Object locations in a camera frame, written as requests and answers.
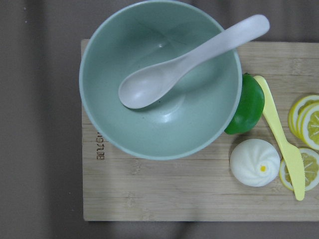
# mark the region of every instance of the green pepper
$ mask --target green pepper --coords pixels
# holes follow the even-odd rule
[[[263,90],[250,74],[245,73],[238,108],[225,132],[235,134],[250,131],[260,119],[264,105]]]

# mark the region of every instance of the bowl rim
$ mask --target bowl rim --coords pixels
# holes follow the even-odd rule
[[[92,48],[93,42],[95,41],[95,38],[97,38],[97,36],[99,35],[100,31],[105,27],[105,25],[107,25],[110,21],[112,21],[113,18],[115,18],[117,15],[121,14],[124,11],[127,11],[128,9],[131,9],[133,7],[139,6],[139,5],[143,5],[143,4],[154,4],[154,3],[168,3],[168,4],[175,4],[175,5],[180,5],[183,7],[187,7],[192,9],[193,11],[198,12],[199,14],[205,16],[209,21],[211,21],[217,28],[219,28],[220,31],[224,31],[224,28],[215,20],[213,19],[209,14],[207,14],[206,12],[198,9],[195,6],[192,6],[190,4],[184,3],[184,2],[179,2],[179,1],[173,1],[173,0],[146,0],[146,1],[141,1],[141,2],[137,2],[131,5],[128,5],[120,10],[118,10],[117,12],[113,13],[111,16],[109,16],[106,20],[104,20],[100,26],[94,31],[94,33],[92,34],[91,38],[89,39],[89,42],[85,48],[85,51],[83,53],[83,56],[81,58],[81,63],[80,63],[80,69],[79,69],[79,91],[80,91],[80,98],[81,98],[81,102],[83,104],[83,107],[85,109],[85,112],[89,118],[89,120],[91,121],[92,125],[95,127],[95,129],[97,130],[98,133],[100,133],[102,135],[102,137],[104,139],[106,139],[108,142],[110,142],[112,145],[116,146],[118,149],[122,150],[125,153],[128,153],[132,156],[135,157],[139,157],[139,158],[144,158],[144,159],[151,159],[151,160],[172,160],[172,159],[179,159],[179,158],[183,158],[183,157],[187,157],[190,156],[196,152],[199,152],[200,150],[206,148],[208,145],[210,145],[212,142],[214,142],[223,132],[224,130],[227,128],[227,126],[229,125],[230,121],[232,120],[233,116],[235,115],[235,112],[237,110],[239,101],[240,101],[240,96],[241,96],[241,90],[242,90],[242,81],[240,80],[242,78],[242,69],[241,69],[241,63],[240,63],[240,59],[239,59],[239,55],[236,49],[230,50],[233,53],[234,56],[234,60],[236,62],[237,65],[237,71],[238,71],[238,89],[237,89],[237,93],[236,93],[236,99],[235,99],[235,103],[233,105],[233,109],[231,110],[231,114],[228,116],[228,119],[225,121],[223,127],[220,128],[220,130],[214,134],[209,140],[207,140],[206,142],[202,143],[200,146],[193,148],[191,150],[188,150],[184,153],[179,153],[179,154],[174,154],[174,155],[170,155],[170,156],[154,156],[154,155],[147,155],[147,154],[142,154],[142,153],[138,153],[136,151],[130,150],[122,145],[120,145],[119,143],[117,143],[115,140],[113,140],[111,137],[108,136],[107,133],[104,132],[104,130],[101,129],[101,127],[96,123],[94,117],[92,116],[92,113],[87,105],[87,100],[85,97],[85,93],[84,93],[84,79],[83,79],[83,74],[84,74],[84,68],[85,68],[85,64],[86,64],[86,58],[90,52],[90,49]]]

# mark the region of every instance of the yellow plastic knife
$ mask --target yellow plastic knife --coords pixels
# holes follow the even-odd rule
[[[295,197],[301,201],[305,197],[305,168],[300,150],[290,144],[285,137],[273,96],[265,78],[262,76],[255,76],[254,78],[263,89],[265,95],[263,115],[283,155],[294,188]]]

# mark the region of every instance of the spoon handle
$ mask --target spoon handle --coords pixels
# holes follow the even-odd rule
[[[270,24],[265,16],[253,15],[181,56],[181,65],[187,66],[191,70],[215,56],[265,34],[269,28]]]

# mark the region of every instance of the spoon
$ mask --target spoon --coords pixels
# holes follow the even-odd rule
[[[290,144],[285,137],[274,99],[265,78],[262,76],[255,76],[254,78],[263,89],[265,95],[263,115],[269,124],[281,154],[283,155],[294,188],[295,197],[297,200],[301,201],[305,197],[305,168],[300,150],[296,146]]]
[[[119,98],[128,108],[146,107],[165,95],[194,67],[265,34],[269,27],[265,16],[253,15],[184,55],[130,74],[120,84]]]

